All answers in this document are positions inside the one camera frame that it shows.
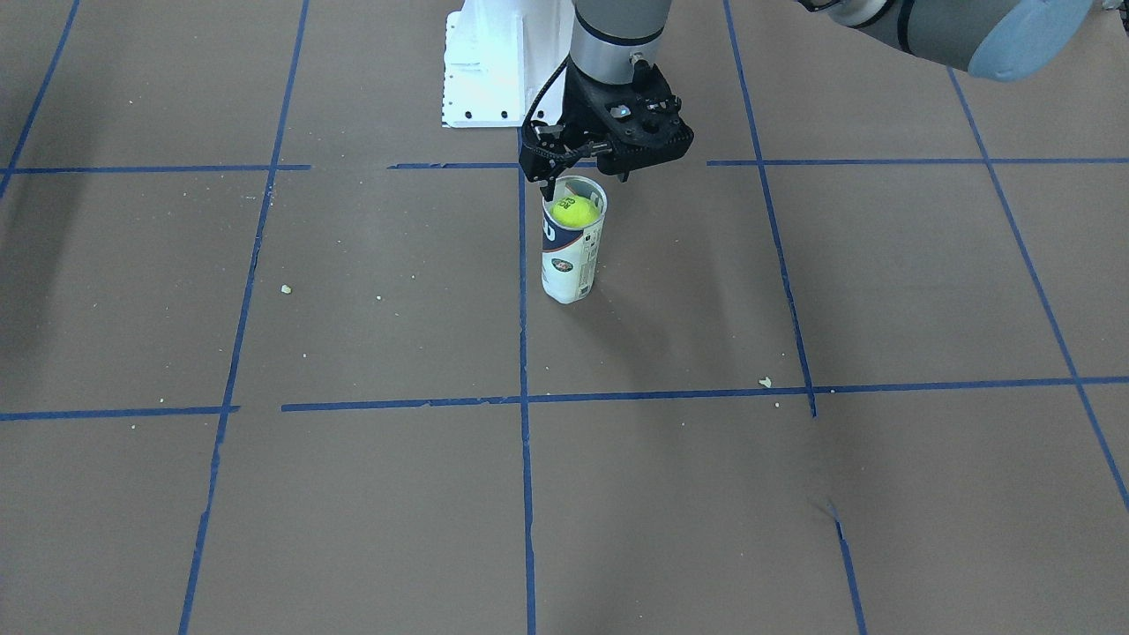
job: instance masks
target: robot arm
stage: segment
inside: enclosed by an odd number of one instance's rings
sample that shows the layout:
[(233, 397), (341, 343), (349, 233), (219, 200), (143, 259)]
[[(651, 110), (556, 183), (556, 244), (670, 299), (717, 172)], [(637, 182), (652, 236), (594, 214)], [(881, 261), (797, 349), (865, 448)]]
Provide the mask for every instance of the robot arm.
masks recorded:
[(545, 181), (545, 200), (585, 157), (627, 181), (632, 169), (686, 154), (694, 133), (655, 66), (669, 9), (671, 0), (576, 0), (569, 56), (545, 85), (564, 73), (561, 119), (533, 121), (539, 95), (522, 127), (519, 163), (530, 181)]
[[(1082, 25), (1093, 0), (797, 0), (835, 23), (911, 55), (975, 77), (1014, 81), (1045, 66)], [(569, 55), (522, 125), (530, 181), (555, 179), (585, 157), (625, 181), (633, 169), (681, 158), (693, 141), (682, 101), (655, 66), (671, 0), (575, 0)], [(564, 73), (560, 120), (534, 121)]]

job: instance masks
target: blue tape line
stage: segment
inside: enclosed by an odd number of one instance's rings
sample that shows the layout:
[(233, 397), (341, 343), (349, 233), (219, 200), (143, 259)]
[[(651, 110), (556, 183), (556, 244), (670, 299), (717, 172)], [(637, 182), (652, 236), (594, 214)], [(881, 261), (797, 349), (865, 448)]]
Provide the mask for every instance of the blue tape line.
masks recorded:
[[(1079, 377), (1087, 385), (1129, 384), (1129, 375), (1104, 377)], [(842, 384), (817, 385), (816, 394), (866, 394), (877, 392), (928, 392), (955, 390), (991, 390), (1008, 388), (1073, 386), (1071, 377), (1044, 377), (1031, 380), (982, 380), (971, 382), (918, 382), (891, 384)], [(560, 394), (520, 394), (508, 397), (457, 397), (450, 399), (390, 399), (386, 401), (340, 401), (315, 403), (287, 403), (283, 412), (308, 412), (325, 410), (380, 410), (394, 408), (450, 407), (450, 406), (505, 406), (522, 403), (571, 403), (586, 401), (646, 401), (659, 399), (721, 399), (750, 397), (795, 397), (807, 394), (806, 386), (749, 388), (720, 390), (668, 390), (649, 392), (577, 392)]]
[(452, 406), (501, 406), (519, 403), (520, 397), (457, 397), (453, 399), (390, 399), (387, 401), (330, 401), (321, 403), (283, 403), (283, 412), (324, 410), (386, 410), (394, 408), (447, 408)]
[[(514, 169), (517, 163), (396, 163), (386, 169)], [(596, 167), (596, 162), (581, 160), (575, 167)]]
[(1079, 377), (1086, 385), (1129, 384), (1129, 375), (1109, 375), (1104, 377)]
[(784, 255), (784, 243), (780, 241), (780, 227), (777, 224), (776, 206), (772, 205), (772, 191), (769, 188), (769, 174), (764, 167), (764, 155), (761, 153), (761, 138), (756, 132), (756, 118), (753, 115), (753, 102), (749, 96), (749, 84), (745, 81), (745, 67), (741, 62), (741, 51), (737, 47), (737, 32), (733, 27), (733, 11), (729, 0), (724, 0), (725, 20), (729, 27), (729, 43), (733, 46), (733, 61), (737, 66), (737, 79), (741, 80), (741, 94), (745, 99), (745, 115), (749, 118), (749, 131), (753, 138), (753, 153), (756, 155), (756, 168), (761, 176), (761, 190), (764, 192), (764, 206), (769, 214), (769, 225), (772, 227), (772, 242), (776, 244), (777, 260), (780, 263), (780, 278), (784, 281), (784, 293), (788, 298), (788, 311), (791, 312), (791, 328), (796, 336), (796, 353), (799, 356), (799, 367), (804, 373), (804, 385), (807, 388), (807, 401), (812, 416), (819, 415), (815, 407), (815, 391), (812, 390), (812, 372), (807, 365), (807, 353), (804, 349), (804, 334), (799, 328), (799, 314), (796, 312), (796, 298), (791, 293), (788, 278), (788, 263)]
[(870, 393), (870, 392), (917, 392), (938, 390), (984, 390), (999, 388), (1040, 388), (1074, 385), (1070, 377), (1053, 377), (1041, 380), (986, 380), (977, 382), (924, 382), (903, 384), (857, 384), (816, 386), (820, 394), (835, 393)]
[[(517, 147), (520, 151), (522, 134), (518, 131)], [(517, 171), (517, 262), (518, 262), (518, 373), (520, 377), (519, 402), (522, 405), (522, 489), (525, 507), (525, 621), (527, 635), (537, 633), (537, 585), (535, 557), (533, 553), (533, 456), (530, 451), (530, 372), (528, 372), (528, 244), (525, 237), (525, 177)]]
[(806, 386), (750, 388), (729, 390), (666, 390), (651, 392), (587, 392), (562, 394), (531, 394), (531, 403), (563, 403), (572, 401), (647, 401), (654, 399), (719, 399), (725, 397), (780, 397), (808, 394)]
[(263, 189), (263, 203), (259, 210), (259, 226), (255, 228), (255, 243), (251, 251), (251, 264), (247, 268), (247, 281), (243, 289), (243, 306), (239, 310), (239, 324), (235, 331), (235, 345), (231, 347), (231, 367), (227, 375), (227, 386), (224, 389), (224, 408), (219, 414), (219, 425), (216, 426), (216, 445), (212, 447), (211, 472), (208, 478), (208, 503), (200, 514), (200, 525), (196, 529), (196, 543), (192, 553), (192, 567), (189, 572), (189, 583), (184, 592), (184, 607), (181, 611), (178, 634), (187, 635), (189, 621), (192, 617), (192, 602), (195, 598), (196, 581), (200, 576), (200, 562), (203, 557), (204, 541), (208, 537), (208, 521), (211, 519), (212, 502), (216, 496), (216, 481), (219, 476), (220, 446), (227, 434), (228, 415), (231, 412), (231, 399), (235, 394), (235, 377), (239, 371), (239, 355), (243, 349), (243, 338), (247, 329), (247, 315), (251, 312), (251, 296), (255, 287), (255, 268), (259, 266), (259, 252), (263, 245), (263, 230), (266, 227), (266, 216), (274, 197), (274, 177), (279, 172), (279, 157), (282, 153), (282, 137), (286, 133), (286, 120), (290, 112), (290, 95), (294, 93), (294, 80), (298, 73), (298, 59), (301, 55), (301, 41), (306, 32), (306, 16), (309, 14), (309, 0), (303, 0), (301, 15), (298, 18), (298, 32), (295, 35), (294, 53), (290, 58), (290, 72), (287, 76), (286, 90), (282, 94), (282, 108), (279, 113), (278, 130), (274, 133), (274, 150), (271, 153), (270, 169), (266, 173), (266, 186)]
[(1102, 165), (1126, 164), (1129, 163), (1129, 157), (992, 158), (991, 162), (1019, 165)]
[[(1018, 165), (1100, 165), (1127, 164), (1129, 157), (1080, 157), (1080, 158), (994, 158), (995, 164)], [(982, 158), (860, 158), (860, 159), (765, 159), (764, 165), (812, 166), (812, 165), (981, 165)], [(759, 165), (756, 159), (712, 159), (706, 162), (709, 167), (746, 167)]]
[[(979, 165), (983, 163), (977, 158), (905, 158), (905, 159), (765, 159), (764, 165), (779, 166), (807, 166), (807, 165)], [(710, 167), (733, 167), (760, 165), (754, 160), (708, 160)]]
[[(306, 172), (309, 164), (280, 165), (279, 172)], [(270, 165), (125, 165), (104, 167), (18, 167), (12, 174), (164, 174), (178, 172), (268, 172)]]
[[(231, 411), (238, 410), (233, 406)], [(173, 417), (177, 415), (218, 415), (221, 406), (198, 406), (190, 408), (125, 408), (107, 410), (46, 410), (33, 412), (0, 412), (0, 421), (45, 421), (68, 419), (119, 419), (126, 417)]]
[(1129, 512), (1129, 489), (1126, 488), (1124, 479), (1121, 478), (1121, 471), (1118, 469), (1118, 463), (1113, 459), (1113, 453), (1110, 451), (1109, 443), (1105, 441), (1105, 433), (1102, 432), (1101, 424), (1097, 423), (1097, 416), (1094, 415), (1094, 409), (1089, 403), (1089, 397), (1086, 394), (1086, 389), (1078, 376), (1078, 368), (1074, 364), (1074, 358), (1070, 356), (1070, 349), (1067, 348), (1066, 339), (1062, 337), (1062, 330), (1059, 329), (1058, 320), (1054, 318), (1054, 312), (1051, 310), (1050, 299), (1047, 297), (1047, 292), (1043, 289), (1043, 284), (1039, 280), (1039, 273), (1035, 271), (1034, 261), (1031, 258), (1031, 253), (1027, 251), (1027, 245), (1023, 241), (1023, 235), (1019, 233), (1019, 225), (1015, 220), (1015, 215), (1012, 214), (1012, 205), (1007, 200), (1007, 194), (1004, 192), (1004, 185), (999, 181), (999, 175), (996, 174), (996, 166), (992, 165), (992, 158), (988, 154), (988, 147), (984, 145), (983, 138), (980, 134), (980, 128), (977, 125), (975, 119), (972, 116), (972, 107), (969, 105), (968, 98), (964, 96), (964, 90), (961, 88), (961, 82), (956, 79), (956, 73), (953, 69), (948, 69), (948, 78), (953, 82), (953, 88), (956, 90), (956, 96), (961, 101), (961, 107), (964, 108), (964, 116), (969, 120), (969, 127), (972, 129), (972, 136), (975, 137), (977, 146), (980, 147), (980, 155), (983, 157), (984, 166), (988, 168), (988, 174), (991, 176), (992, 185), (996, 188), (996, 194), (999, 197), (999, 202), (1004, 206), (1004, 214), (1007, 216), (1007, 223), (1012, 227), (1012, 235), (1015, 236), (1015, 242), (1019, 246), (1019, 253), (1023, 255), (1023, 262), (1027, 267), (1027, 273), (1031, 276), (1031, 281), (1035, 286), (1035, 290), (1039, 294), (1039, 302), (1043, 305), (1043, 312), (1047, 313), (1047, 320), (1051, 324), (1051, 331), (1054, 332), (1054, 340), (1058, 342), (1059, 350), (1062, 353), (1062, 358), (1066, 360), (1067, 368), (1070, 371), (1070, 377), (1074, 380), (1075, 389), (1078, 391), (1078, 397), (1082, 399), (1083, 408), (1086, 410), (1086, 416), (1089, 418), (1089, 425), (1094, 430), (1094, 436), (1097, 437), (1097, 444), (1102, 449), (1102, 454), (1105, 455), (1105, 464), (1110, 469), (1110, 473), (1113, 476), (1113, 481), (1117, 484), (1118, 493), (1121, 495), (1121, 504), (1124, 505), (1127, 512)]
[(63, 33), (59, 37), (59, 44), (55, 46), (55, 54), (51, 56), (51, 64), (47, 66), (47, 73), (43, 76), (43, 84), (40, 85), (40, 92), (35, 95), (35, 102), (32, 103), (32, 112), (27, 114), (27, 121), (24, 122), (24, 130), (19, 133), (19, 141), (16, 142), (16, 149), (11, 153), (11, 160), (8, 162), (8, 169), (5, 172), (3, 179), (0, 180), (0, 199), (3, 198), (5, 192), (8, 191), (8, 183), (11, 182), (12, 172), (16, 169), (16, 165), (19, 164), (19, 156), (24, 154), (24, 146), (27, 145), (27, 137), (32, 133), (32, 125), (35, 123), (35, 115), (40, 113), (40, 106), (43, 105), (43, 97), (47, 94), (47, 87), (51, 85), (51, 78), (55, 76), (55, 68), (59, 67), (59, 60), (63, 56), (63, 47), (67, 46), (67, 40), (70, 37), (70, 29), (75, 25), (75, 16), (78, 15), (78, 6), (80, 0), (75, 0), (71, 3), (70, 14), (67, 15), (67, 25), (63, 26)]
[(855, 560), (850, 557), (850, 543), (843, 533), (843, 523), (839, 517), (839, 510), (828, 503), (831, 510), (831, 517), (835, 521), (835, 533), (839, 534), (839, 551), (843, 557), (843, 569), (847, 571), (847, 585), (850, 588), (850, 601), (855, 607), (855, 624), (858, 626), (858, 635), (866, 635), (866, 616), (863, 614), (863, 598), (858, 592), (858, 579), (855, 576)]

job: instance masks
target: tennis ball can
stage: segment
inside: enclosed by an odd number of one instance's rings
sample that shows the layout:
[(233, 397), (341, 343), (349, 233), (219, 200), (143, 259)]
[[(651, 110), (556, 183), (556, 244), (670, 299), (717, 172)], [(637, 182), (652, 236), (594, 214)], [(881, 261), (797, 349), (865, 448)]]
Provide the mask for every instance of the tennis ball can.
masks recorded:
[(549, 297), (571, 304), (592, 290), (607, 194), (584, 176), (557, 180), (553, 200), (542, 200), (541, 286)]

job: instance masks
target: yellow tennis ball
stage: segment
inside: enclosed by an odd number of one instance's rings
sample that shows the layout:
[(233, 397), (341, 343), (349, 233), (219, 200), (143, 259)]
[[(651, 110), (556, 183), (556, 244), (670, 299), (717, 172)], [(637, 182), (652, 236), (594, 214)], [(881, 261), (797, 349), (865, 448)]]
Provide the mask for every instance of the yellow tennis ball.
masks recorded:
[(584, 197), (569, 195), (553, 203), (549, 215), (561, 227), (579, 229), (595, 223), (599, 218), (599, 210)]

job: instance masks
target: metal bracket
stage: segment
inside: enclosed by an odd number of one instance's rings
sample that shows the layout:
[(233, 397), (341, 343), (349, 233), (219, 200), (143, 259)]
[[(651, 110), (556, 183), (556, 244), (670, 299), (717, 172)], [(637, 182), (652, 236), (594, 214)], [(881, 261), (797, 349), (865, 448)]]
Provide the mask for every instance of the metal bracket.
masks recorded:
[[(447, 16), (443, 124), (517, 128), (572, 34), (570, 0), (465, 0)], [(561, 114), (563, 86), (542, 99), (543, 121)]]

